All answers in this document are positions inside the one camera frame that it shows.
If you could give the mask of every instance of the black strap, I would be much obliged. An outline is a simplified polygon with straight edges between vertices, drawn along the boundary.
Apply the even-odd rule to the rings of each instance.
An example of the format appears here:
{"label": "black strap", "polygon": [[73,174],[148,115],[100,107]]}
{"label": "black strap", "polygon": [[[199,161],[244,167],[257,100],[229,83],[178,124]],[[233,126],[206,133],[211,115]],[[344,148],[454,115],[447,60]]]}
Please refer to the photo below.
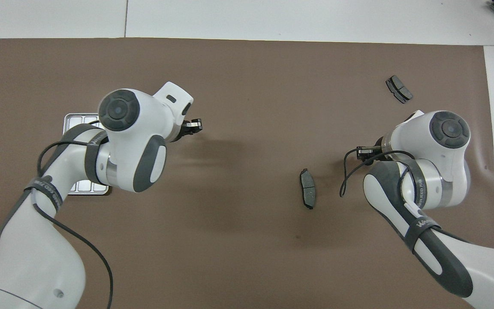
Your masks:
{"label": "black strap", "polygon": [[411,177],[413,179],[413,185],[414,185],[414,193],[415,193],[415,204],[420,209],[424,208],[424,205],[426,205],[426,199],[428,195],[428,188],[426,185],[426,180],[424,177],[424,174],[422,172],[422,169],[420,169],[420,166],[418,165],[416,160],[412,159],[406,159],[402,160],[402,163],[409,166],[409,173],[411,174]]}
{"label": "black strap", "polygon": [[24,188],[24,191],[30,190],[30,189],[36,189],[37,191],[45,194],[49,200],[51,200],[51,203],[53,203],[54,209],[58,211],[60,209],[60,206],[62,206],[62,197],[60,193],[57,190],[57,187],[55,187],[51,183],[51,178],[50,177],[45,177],[45,178],[40,178],[40,177],[34,177],[28,186]]}
{"label": "black strap", "polygon": [[415,248],[415,244],[424,231],[431,227],[440,227],[431,217],[422,216],[415,219],[409,225],[409,229],[407,229],[407,233],[405,233],[404,242],[413,253],[413,249]]}
{"label": "black strap", "polygon": [[87,178],[91,182],[101,185],[103,183],[100,182],[100,179],[96,175],[96,158],[98,157],[100,145],[106,142],[108,142],[108,134],[102,130],[89,141],[85,152],[85,173],[87,174]]}

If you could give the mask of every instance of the cable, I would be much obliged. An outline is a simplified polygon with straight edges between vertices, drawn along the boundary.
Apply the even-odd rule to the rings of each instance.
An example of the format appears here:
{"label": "cable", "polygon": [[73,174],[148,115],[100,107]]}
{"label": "cable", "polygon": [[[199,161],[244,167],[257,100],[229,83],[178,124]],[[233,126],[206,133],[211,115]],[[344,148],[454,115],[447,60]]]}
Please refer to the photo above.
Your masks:
{"label": "cable", "polygon": [[458,237],[458,236],[457,236],[457,235],[455,235],[454,233],[451,233],[451,232],[448,232],[448,231],[446,231],[446,230],[443,230],[441,227],[437,227],[437,226],[435,226],[435,225],[434,225],[433,227],[431,227],[431,229],[436,230],[436,231],[438,231],[439,233],[442,233],[442,234],[447,235],[447,236],[449,236],[449,237],[452,237],[452,238],[454,238],[454,239],[456,239],[456,240],[460,240],[460,241],[462,241],[462,242],[466,242],[467,244],[472,244],[472,245],[473,245],[473,243],[472,243],[472,242],[470,242],[470,241],[468,241],[468,240],[465,240],[465,239],[463,239],[463,238],[461,238],[461,237]]}
{"label": "cable", "polygon": [[401,164],[403,164],[406,167],[406,169],[404,170],[404,172],[400,176],[400,184],[401,184],[402,182],[404,182],[404,178],[405,178],[406,174],[409,172],[409,166],[407,164],[405,164],[404,162],[402,162],[402,161],[396,161],[396,162],[400,162]]}
{"label": "cable", "polygon": [[31,192],[32,192],[31,199],[32,199],[33,207],[41,216],[43,216],[45,219],[51,221],[52,223],[54,223],[55,225],[57,225],[61,229],[67,231],[71,235],[75,236],[77,239],[83,241],[102,260],[102,262],[104,263],[104,266],[106,266],[106,270],[108,271],[108,277],[110,279],[110,296],[108,297],[108,306],[107,306],[107,309],[110,309],[112,297],[114,296],[114,277],[111,273],[110,264],[108,264],[108,261],[106,260],[106,258],[104,258],[104,255],[102,255],[102,253],[93,244],[91,244],[90,241],[88,241],[85,237],[81,236],[79,233],[76,233],[75,231],[73,231],[72,229],[67,227],[66,225],[63,225],[62,223],[60,223],[60,221],[58,221],[57,219],[54,219],[53,217],[51,217],[47,213],[45,213],[43,210],[41,210],[36,203],[36,198],[35,198],[36,190],[34,188],[31,188]]}
{"label": "cable", "polygon": [[365,166],[365,165],[369,165],[369,164],[372,164],[373,161],[375,160],[378,160],[379,158],[382,158],[386,155],[389,155],[391,153],[402,153],[408,157],[410,157],[411,159],[415,159],[415,157],[410,154],[409,152],[407,151],[403,151],[403,150],[392,150],[392,151],[386,151],[386,152],[382,152],[382,153],[379,153],[375,156],[372,156],[370,158],[368,158],[367,160],[363,161],[362,164],[356,166],[349,174],[346,174],[346,158],[347,156],[350,154],[350,153],[353,153],[356,149],[352,149],[350,150],[349,152],[346,153],[346,155],[344,156],[344,180],[343,180],[343,183],[341,184],[340,186],[340,191],[339,191],[339,196],[340,197],[343,197],[345,194],[346,194],[346,185],[347,185],[347,182],[348,182],[348,178],[354,174],[355,171],[359,170],[360,168],[362,168],[362,166]]}
{"label": "cable", "polygon": [[[47,153],[47,151],[49,151],[49,149],[51,149],[55,146],[59,146],[59,145],[87,146],[88,143],[80,142],[80,141],[58,141],[58,142],[54,142],[54,143],[50,144],[49,146],[45,147],[45,149],[43,149],[43,151],[39,154],[39,158],[37,160],[37,175],[39,177],[43,176],[43,169],[45,168],[45,167],[41,168],[41,162],[43,161],[43,156],[45,155],[45,153]],[[70,233],[71,235],[76,237],[77,239],[83,241],[102,260],[102,262],[104,263],[104,266],[106,266],[106,270],[108,271],[108,277],[110,279],[110,296],[108,298],[108,307],[107,307],[108,309],[110,309],[112,297],[114,295],[114,277],[113,277],[111,269],[110,269],[110,264],[108,264],[108,261],[106,260],[106,258],[104,258],[104,255],[102,255],[102,253],[93,244],[91,244],[90,241],[88,241],[85,237],[81,236],[79,233],[76,233],[75,231],[73,231],[72,229],[70,229],[69,227],[64,225],[63,223],[60,223],[60,221],[57,221],[57,219],[54,219],[53,217],[51,217],[47,213],[45,213],[43,210],[41,210],[36,203],[36,199],[35,199],[36,190],[34,188],[32,188],[31,192],[32,192],[31,198],[32,198],[32,202],[33,202],[33,207],[41,216],[43,216],[45,219],[51,221],[53,224],[57,225],[61,229],[67,231],[68,233]]]}
{"label": "cable", "polygon": [[58,142],[54,142],[54,143],[50,144],[49,146],[45,147],[45,149],[43,149],[43,151],[39,155],[39,158],[37,159],[37,176],[39,176],[39,177],[43,176],[43,170],[41,168],[41,160],[43,160],[43,156],[45,155],[45,153],[47,153],[47,151],[49,151],[49,149],[51,149],[55,146],[67,145],[67,144],[87,146],[86,142],[78,142],[78,141],[58,141]]}

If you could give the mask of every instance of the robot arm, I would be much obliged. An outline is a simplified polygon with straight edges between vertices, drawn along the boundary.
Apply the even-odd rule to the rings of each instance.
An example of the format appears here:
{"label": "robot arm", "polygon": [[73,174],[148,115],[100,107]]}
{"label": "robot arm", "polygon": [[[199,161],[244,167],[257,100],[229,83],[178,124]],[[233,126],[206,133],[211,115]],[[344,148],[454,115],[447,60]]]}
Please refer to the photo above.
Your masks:
{"label": "robot arm", "polygon": [[[395,161],[377,163],[364,178],[365,197],[440,285],[476,308],[494,308],[494,249],[470,244],[443,231],[421,210],[423,207],[456,205],[467,191],[464,149],[469,141],[469,131],[460,137],[467,137],[463,145],[458,147],[461,143],[455,143],[456,148],[448,148],[445,142],[438,143],[431,133],[425,135],[432,130],[432,120],[444,118],[443,115],[449,118],[438,119],[442,124],[454,117],[463,125],[457,127],[449,123],[441,128],[448,131],[454,126],[448,132],[450,135],[458,137],[455,128],[460,128],[464,134],[465,122],[461,123],[460,117],[449,112],[420,115],[407,122],[412,121],[410,126],[405,127],[406,123],[403,123],[396,127],[388,134],[388,139],[384,137],[383,145],[391,140],[388,146],[408,151],[417,160],[396,155]],[[410,135],[421,137],[410,139]],[[435,140],[434,145],[425,140],[428,136]]]}
{"label": "robot arm", "polygon": [[198,119],[184,121],[192,101],[170,82],[153,96],[116,90],[100,103],[104,129],[81,124],[63,135],[0,233],[0,308],[76,307],[85,285],[83,263],[33,204],[52,218],[71,186],[84,179],[133,192],[152,186],[165,164],[166,141],[202,129]]}

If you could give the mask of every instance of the white floor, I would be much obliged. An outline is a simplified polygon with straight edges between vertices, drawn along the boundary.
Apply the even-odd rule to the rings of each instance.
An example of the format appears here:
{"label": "white floor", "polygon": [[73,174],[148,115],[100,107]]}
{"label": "white floor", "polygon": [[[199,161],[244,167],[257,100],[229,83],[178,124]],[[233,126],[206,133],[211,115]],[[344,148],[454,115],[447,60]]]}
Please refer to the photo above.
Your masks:
{"label": "white floor", "polygon": [[124,36],[485,45],[494,130],[486,0],[0,0],[0,37]]}

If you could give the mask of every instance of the metal tray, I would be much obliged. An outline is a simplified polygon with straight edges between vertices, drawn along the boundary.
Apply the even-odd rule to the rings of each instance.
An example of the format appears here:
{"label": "metal tray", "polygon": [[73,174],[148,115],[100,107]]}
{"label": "metal tray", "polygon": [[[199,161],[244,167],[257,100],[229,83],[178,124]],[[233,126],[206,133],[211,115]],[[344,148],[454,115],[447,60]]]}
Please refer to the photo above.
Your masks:
{"label": "metal tray", "polygon": [[[89,123],[98,120],[97,113],[71,113],[64,117],[64,128],[62,133],[68,131],[71,127],[74,127],[81,123]],[[96,127],[100,127],[100,123],[94,124]],[[81,180],[76,182],[70,189],[68,195],[104,195],[108,193],[108,186],[95,184],[90,180]]]}

